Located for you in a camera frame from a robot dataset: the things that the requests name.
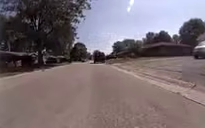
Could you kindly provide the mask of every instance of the road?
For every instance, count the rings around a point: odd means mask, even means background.
[[[205,128],[205,107],[107,65],[0,82],[0,128]]]

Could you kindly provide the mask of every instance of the sunlight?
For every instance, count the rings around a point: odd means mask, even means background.
[[[135,2],[135,0],[130,0],[130,1],[129,1],[129,6],[128,6],[128,8],[127,8],[127,12],[130,12],[130,11],[131,11],[131,8],[132,8],[132,6],[134,5],[134,2]]]

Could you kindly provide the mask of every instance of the tree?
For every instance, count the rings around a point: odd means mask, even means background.
[[[153,43],[159,42],[172,42],[171,36],[168,34],[168,32],[162,30],[155,35]]]
[[[105,56],[104,52],[101,52],[99,50],[95,50],[93,52],[93,59],[94,59],[94,63],[97,63],[97,62],[104,63],[105,59],[106,59],[106,56]]]
[[[146,38],[144,39],[145,44],[153,44],[154,43],[154,38],[156,37],[156,33],[154,32],[148,32],[146,33]]]
[[[30,50],[24,34],[27,32],[27,26],[18,17],[0,14],[0,50],[18,52]]]
[[[115,42],[112,47],[113,47],[113,52],[116,54],[125,49],[125,46],[123,45],[121,41]]]
[[[142,47],[142,41],[135,41],[134,39],[124,39],[117,41],[113,45],[113,54],[131,54],[139,55]]]
[[[83,43],[76,43],[71,50],[71,59],[81,61],[87,58],[87,48]]]
[[[28,25],[28,35],[36,45],[38,63],[43,64],[42,51],[48,37],[59,28],[76,25],[84,17],[84,10],[90,9],[89,0],[1,0],[2,11],[15,14]]]
[[[177,34],[174,34],[174,35],[172,36],[172,40],[173,40],[173,42],[174,42],[175,44],[178,44],[178,43],[180,42],[180,36],[177,35]]]
[[[197,38],[205,33],[205,22],[199,18],[193,18],[185,22],[179,30],[181,43],[195,47]]]

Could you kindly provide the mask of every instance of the white car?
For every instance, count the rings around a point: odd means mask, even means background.
[[[193,51],[195,59],[205,58],[205,41],[200,42]]]

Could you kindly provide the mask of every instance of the sky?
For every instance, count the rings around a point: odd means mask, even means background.
[[[178,33],[190,18],[205,21],[205,0],[92,0],[78,27],[78,41],[89,51],[112,51],[116,41],[140,40],[149,31]]]

